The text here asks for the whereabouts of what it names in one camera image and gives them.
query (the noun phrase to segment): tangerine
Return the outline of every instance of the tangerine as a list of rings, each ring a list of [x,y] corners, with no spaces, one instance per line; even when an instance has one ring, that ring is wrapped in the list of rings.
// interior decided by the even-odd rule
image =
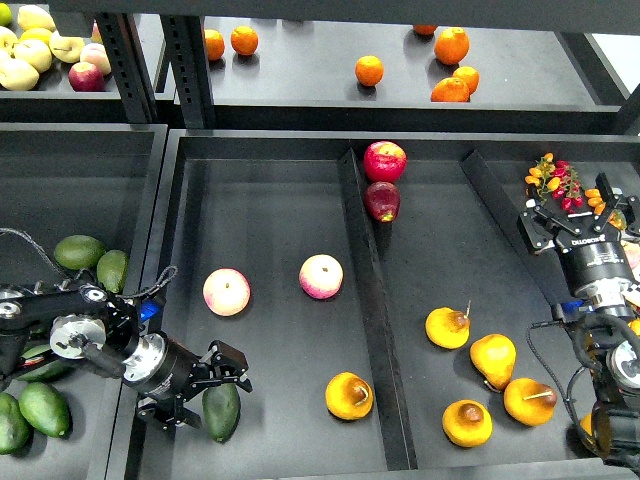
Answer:
[[[436,40],[433,51],[445,65],[455,65],[469,53],[469,36],[462,27],[446,28]]]
[[[473,95],[478,89],[478,83],[480,82],[480,73],[473,67],[459,67],[453,72],[452,77],[464,80],[464,83],[469,87],[469,95]]]
[[[207,58],[211,62],[220,60],[224,53],[224,38],[217,30],[205,30],[204,41],[207,47]]]
[[[437,25],[414,25],[413,31],[418,35],[433,35],[438,28]]]
[[[460,78],[449,77],[440,80],[431,92],[432,102],[468,102],[469,87]]]
[[[384,65],[378,57],[366,55],[356,63],[356,78],[365,87],[373,87],[382,80]]]
[[[253,55],[258,48],[258,34],[251,27],[237,27],[231,32],[231,46],[238,55]]]

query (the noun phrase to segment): shelf surface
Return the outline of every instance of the shelf surface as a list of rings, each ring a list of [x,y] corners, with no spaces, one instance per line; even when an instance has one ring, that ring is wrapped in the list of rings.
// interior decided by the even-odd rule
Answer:
[[[239,25],[259,35],[258,50],[250,57],[237,55],[230,45]],[[370,102],[429,108],[433,87],[457,68],[441,64],[433,52],[445,27],[435,36],[420,36],[407,25],[219,17],[206,17],[204,27],[218,30],[226,42],[223,58],[209,63],[216,105]],[[474,28],[467,33],[471,48],[460,65],[480,72],[472,107],[595,105],[554,33]],[[354,74],[364,55],[376,55],[385,67],[373,88],[359,85]]]
[[[126,289],[137,291],[164,128],[2,124],[0,129],[0,225],[26,231],[50,255],[73,234],[124,250],[130,254]],[[0,264],[0,283],[33,287],[38,280],[62,280],[17,236],[0,236]],[[19,454],[0,457],[3,478],[104,477],[120,381],[75,370],[53,385],[69,403],[69,438],[35,434]],[[14,380],[7,391],[17,396],[23,387],[24,382]]]
[[[557,467],[554,478],[577,478],[578,472],[591,469],[600,478],[627,478],[628,472],[602,467],[582,447],[561,404],[549,423],[525,428],[508,416],[501,396],[484,387],[472,366],[471,342],[489,333],[503,333],[518,349],[514,378],[527,376],[552,384],[524,336],[529,324],[548,320],[549,306],[475,194],[460,161],[477,149],[514,205],[524,208],[523,172],[547,151],[574,162],[584,185],[604,170],[612,184],[632,193],[638,184],[637,139],[389,135],[410,160],[397,183],[402,205],[391,235],[377,231],[378,254],[404,385],[400,395],[407,402],[418,460],[416,473],[384,472],[375,417],[363,423],[336,423],[322,398],[334,371],[353,366],[370,378],[367,354],[379,354],[366,351],[354,288],[358,279],[350,278],[353,270],[341,225],[335,160],[331,160],[349,148],[361,158],[365,147],[377,139],[356,132],[345,136],[175,131],[173,135],[173,143],[185,136],[177,150],[175,172],[165,171],[165,176],[173,178],[174,200],[164,206],[166,199],[160,200],[160,210],[169,214],[166,224],[156,221],[167,230],[160,240],[162,247],[152,241],[150,250],[157,253],[171,247],[165,261],[176,263],[187,274],[170,286],[163,329],[194,351],[206,348],[213,338],[244,351],[256,388],[251,394],[241,392],[246,410],[236,434],[223,446],[193,429],[179,430],[175,439],[148,429],[143,445],[132,437],[133,450],[144,449],[139,478],[185,478],[185,472],[197,478],[214,465],[225,478],[329,475],[350,479],[366,472],[372,472],[372,478],[398,479],[431,473],[434,479],[453,479],[462,472],[465,476],[535,474],[539,476],[531,478],[543,478],[541,472],[549,472],[552,465]],[[169,178],[163,184],[165,192],[171,188]],[[334,253],[345,269],[343,290],[333,302],[314,302],[297,284],[299,265],[316,251]],[[162,255],[151,255],[150,265],[157,268],[158,258],[162,260]],[[252,303],[238,318],[216,318],[201,296],[206,276],[222,266],[238,268],[252,284]],[[561,275],[553,269],[547,273]],[[464,309],[469,299],[472,335],[468,344],[444,351],[430,343],[424,332],[429,311],[441,306]],[[568,336],[553,328],[535,330],[532,337],[566,385],[578,367]],[[295,358],[297,367],[285,381],[274,368],[287,358]],[[299,387],[293,396],[290,389]],[[588,376],[578,381],[574,395],[582,416],[594,400]],[[491,412],[494,433],[482,447],[459,449],[442,432],[442,411],[462,398],[481,401]],[[197,399],[189,408],[200,413]],[[309,430],[317,435],[308,437]],[[365,443],[353,444],[353,440],[362,441],[360,435]]]

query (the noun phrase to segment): black tray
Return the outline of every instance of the black tray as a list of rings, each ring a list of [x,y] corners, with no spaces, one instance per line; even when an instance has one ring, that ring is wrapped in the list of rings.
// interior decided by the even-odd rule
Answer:
[[[13,13],[13,22],[8,26],[18,38],[22,29],[18,26],[20,3],[8,4]],[[48,10],[47,5],[38,5]],[[150,14],[135,14],[140,44],[147,63],[149,78],[156,92],[156,100],[170,102],[175,96],[173,74],[168,72],[164,60],[164,36],[160,17]],[[112,74],[105,77],[105,91],[99,93],[75,92],[69,84],[71,64],[54,57],[53,66],[40,75],[33,90],[12,92],[0,87],[0,100],[7,103],[3,109],[4,121],[51,122],[52,115],[57,121],[66,122],[126,122],[121,106],[118,86]]]
[[[151,427],[145,434],[133,422],[135,396],[123,392],[126,408],[119,410],[114,445],[124,449],[129,442],[127,472],[138,478],[197,478],[211,472],[229,479],[633,478],[590,457],[561,405],[543,426],[524,428],[513,421],[501,397],[483,386],[471,365],[471,342],[501,332],[518,348],[514,378],[551,383],[524,336],[529,324],[549,319],[549,305],[527,270],[535,263],[526,265],[519,257],[460,162],[481,152],[512,207],[523,209],[522,179],[547,151],[575,162],[585,185],[604,169],[615,185],[631,193],[637,183],[638,139],[389,134],[409,157],[398,182],[402,206],[390,235],[372,230],[377,246],[365,258],[358,245],[366,244],[366,235],[354,241],[352,234],[371,225],[354,214],[361,206],[347,197],[358,186],[347,183],[339,165],[361,158],[378,139],[361,132],[172,132],[145,265],[150,279],[169,263],[181,271],[169,286],[162,328],[195,352],[214,338],[244,351],[255,390],[241,395],[243,417],[225,445],[193,429],[180,429],[175,438]],[[344,217],[341,186],[342,200],[350,205]],[[354,229],[358,222],[361,230]],[[318,250],[333,253],[345,268],[345,287],[335,302],[313,302],[297,283],[302,261]],[[236,319],[216,318],[202,300],[204,279],[221,266],[244,271],[254,287],[249,310]],[[367,301],[361,287],[371,284],[358,274],[369,267],[374,274],[381,269],[386,288],[369,293],[370,301],[382,298],[382,310],[388,311],[382,321],[390,329],[383,333],[370,331],[370,319],[363,315],[369,309],[358,302],[358,293],[360,302]],[[548,273],[552,284],[559,282],[555,270]],[[431,344],[424,332],[429,311],[463,309],[469,299],[473,326],[468,345],[445,352]],[[390,345],[388,352],[371,349],[371,338],[380,335]],[[578,366],[566,334],[536,330],[533,339],[566,385]],[[370,367],[387,353],[392,366],[398,365],[389,378]],[[385,409],[378,402],[378,411],[362,423],[340,425],[328,416],[322,396],[326,381],[347,369],[373,379],[376,391],[391,383],[402,386],[396,406],[400,418],[408,416],[406,445],[385,444],[393,427],[386,402]],[[584,415],[594,400],[586,377],[574,394],[578,413]],[[444,408],[461,398],[483,402],[493,415],[494,434],[482,447],[460,449],[442,432]],[[188,405],[200,413],[199,398]],[[398,470],[388,468],[398,448],[406,448],[407,465],[417,471],[385,471]],[[110,470],[110,476],[121,478],[125,465],[120,468]]]
[[[139,289],[166,127],[0,124],[0,225],[24,230],[48,253],[63,237],[92,235],[130,253],[125,291]],[[0,283],[60,282],[22,239],[0,236]],[[69,401],[68,440],[34,436],[0,457],[2,478],[103,478],[121,384],[84,371],[55,381]],[[17,395],[24,382],[8,392]]]

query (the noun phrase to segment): green avocado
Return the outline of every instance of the green avocado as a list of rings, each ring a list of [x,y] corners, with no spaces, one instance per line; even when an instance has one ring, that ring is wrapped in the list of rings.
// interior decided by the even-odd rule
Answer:
[[[104,244],[87,235],[72,235],[63,238],[53,251],[60,265],[70,270],[93,268],[104,255]]]
[[[27,422],[49,437],[64,436],[71,427],[67,401],[47,383],[27,384],[18,397],[18,404]]]
[[[48,350],[51,350],[51,347],[48,343],[45,343],[44,345],[38,345],[26,350],[22,356],[26,360],[33,361],[36,360],[39,355],[47,352]],[[72,368],[64,365],[61,360],[54,360],[43,367],[36,368],[29,373],[19,376],[17,380],[22,380],[24,382],[52,381],[61,377],[70,370],[72,370]]]
[[[105,290],[120,293],[127,278],[129,258],[122,250],[109,250],[98,261],[96,275]]]
[[[207,388],[202,394],[204,423],[209,435],[223,443],[231,438],[240,420],[240,395],[235,383]]]
[[[31,426],[20,413],[18,401],[0,393],[0,455],[20,450],[31,435]]]

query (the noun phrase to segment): black cable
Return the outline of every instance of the black cable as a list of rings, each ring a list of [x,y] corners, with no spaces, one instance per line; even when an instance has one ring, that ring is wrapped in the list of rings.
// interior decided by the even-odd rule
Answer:
[[[571,418],[571,422],[573,423],[576,429],[576,432],[580,437],[580,440],[591,453],[593,453],[596,456],[600,456],[598,455],[598,451],[595,447],[595,441],[593,440],[593,437],[588,436],[587,432],[585,432],[582,426],[580,425],[580,419],[578,418],[578,414],[576,413],[576,410],[573,406],[574,401],[571,396],[573,386],[576,380],[578,379],[578,376],[581,373],[583,373],[586,370],[586,368],[584,366],[580,366],[580,368],[576,370],[576,372],[571,377],[571,380],[569,380],[567,391],[565,392],[564,387],[560,383],[560,380],[558,379],[556,374],[553,373],[553,370],[551,370],[551,367],[547,364],[547,362],[544,361],[544,359],[542,358],[542,355],[538,353],[538,350],[533,345],[533,341],[531,340],[531,330],[533,330],[534,328],[543,328],[543,327],[561,326],[561,325],[562,325],[562,322],[559,320],[556,320],[553,322],[534,323],[529,325],[527,327],[527,332],[526,332],[527,345],[529,345],[529,349],[531,350],[531,353],[533,353],[533,355],[540,362],[542,367],[547,371],[547,373],[553,380],[553,383],[555,383],[556,387],[558,388],[558,391],[560,392],[560,397],[562,398],[562,403],[564,403],[564,407],[567,410],[567,413],[569,414],[569,418]]]
[[[35,242],[35,240],[33,240],[29,236],[27,232],[16,230],[14,228],[0,227],[0,235],[4,235],[5,233],[11,233],[13,235],[17,235],[18,237],[22,238],[24,241],[26,241],[29,245],[31,245],[35,249],[38,255],[40,255],[40,258],[42,258],[44,263],[46,263],[49,268],[51,268],[54,272],[58,273],[59,275],[62,275],[64,278],[69,278],[69,275],[65,273],[64,269],[60,265],[58,265],[58,263],[54,259],[49,257],[49,255],[47,255],[47,252],[44,251],[44,248],[38,245]]]

